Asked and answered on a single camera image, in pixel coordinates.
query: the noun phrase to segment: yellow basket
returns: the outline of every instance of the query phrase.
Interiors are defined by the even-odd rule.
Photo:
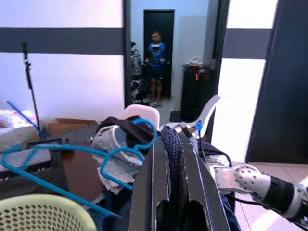
[[[0,201],[0,231],[97,231],[87,211],[74,201],[32,194]]]

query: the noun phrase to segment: gray panel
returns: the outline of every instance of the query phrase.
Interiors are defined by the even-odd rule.
[[[0,28],[0,52],[123,55],[122,28]]]
[[[266,59],[271,29],[226,29],[222,57]]]

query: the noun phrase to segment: white wall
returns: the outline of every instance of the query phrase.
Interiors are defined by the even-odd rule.
[[[121,28],[122,21],[122,0],[11,0],[0,7],[0,27]],[[122,55],[30,53],[29,60],[42,120],[101,121],[123,111]],[[32,111],[22,54],[0,53],[0,83],[0,107],[10,100]]]
[[[174,9],[171,96],[174,109],[180,109],[182,65],[203,58],[208,0],[131,0],[131,39],[143,57],[143,10]]]
[[[227,28],[272,29],[277,0],[230,0]],[[255,117],[265,59],[223,58],[212,144],[244,162]]]

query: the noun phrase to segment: blue stick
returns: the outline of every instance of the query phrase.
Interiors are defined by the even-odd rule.
[[[35,123],[33,123],[24,113],[22,113],[22,112],[21,112],[17,107],[15,107],[10,101],[7,101],[6,103],[7,103],[9,106],[11,106],[14,110],[16,110],[16,111],[18,112],[18,114],[20,114],[28,123],[32,124],[44,138],[47,138],[47,137],[48,137],[48,135],[47,135],[44,131],[41,131]]]

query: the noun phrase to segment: blue hanger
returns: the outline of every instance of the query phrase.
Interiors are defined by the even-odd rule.
[[[73,201],[76,201],[80,204],[83,204],[83,205],[86,205],[88,207],[90,207],[91,209],[95,210],[95,211],[98,211],[98,212],[101,212],[105,215],[114,215],[114,216],[117,216],[119,217],[119,215],[107,210],[107,209],[104,209],[104,208],[101,208],[97,205],[94,205],[93,203],[89,202],[89,201],[86,201],[84,199],[82,199],[81,197],[78,197],[68,191],[65,191],[51,183],[48,183],[28,172],[25,171],[25,168],[26,168],[26,165],[28,162],[31,163],[31,158],[33,157],[33,155],[36,154],[36,151],[38,149],[50,149],[50,150],[79,150],[79,151],[84,151],[84,152],[87,152],[87,153],[90,153],[90,154],[97,154],[97,155],[100,155],[102,157],[105,158],[104,162],[102,163],[101,165],[101,174],[106,177],[107,179],[111,180],[111,181],[114,181],[115,183],[125,187],[125,188],[128,188],[130,190],[132,190],[132,186],[131,185],[128,185],[128,184],[125,184],[124,182],[110,176],[109,174],[105,173],[104,172],[104,167],[106,165],[106,163],[108,162],[108,160],[110,159],[111,156],[115,155],[116,153],[118,152],[131,152],[133,153],[134,155],[136,155],[141,161],[144,161],[144,157],[142,156],[142,154],[139,153],[138,149],[147,149],[147,148],[150,148],[152,143],[156,140],[156,138],[158,137],[157,135],[157,131],[156,131],[156,128],[154,127],[154,125],[147,121],[147,120],[144,120],[144,119],[136,119],[133,121],[133,124],[136,125],[138,123],[146,123],[148,125],[150,125],[150,127],[153,129],[153,139],[150,143],[146,144],[146,145],[135,145],[135,147],[132,149],[132,148],[117,148],[117,149],[113,149],[111,152],[109,153],[105,153],[103,151],[100,151],[100,150],[96,150],[96,149],[92,149],[92,148],[86,148],[86,147],[76,147],[76,146],[68,146],[68,145],[36,145],[34,146],[34,148],[32,149],[30,155],[26,158],[25,162],[20,166],[20,167],[15,167],[15,166],[12,166],[11,164],[9,164],[7,161],[6,161],[6,157],[7,155],[9,155],[10,153],[12,152],[15,152],[17,151],[15,148],[12,148],[12,149],[9,149],[7,151],[4,152],[3,154],[3,158],[2,158],[2,162],[1,164],[8,170],[18,174],[18,175],[21,175],[43,187],[46,187],[48,189],[50,189],[51,191],[54,191],[62,196],[65,196]]]

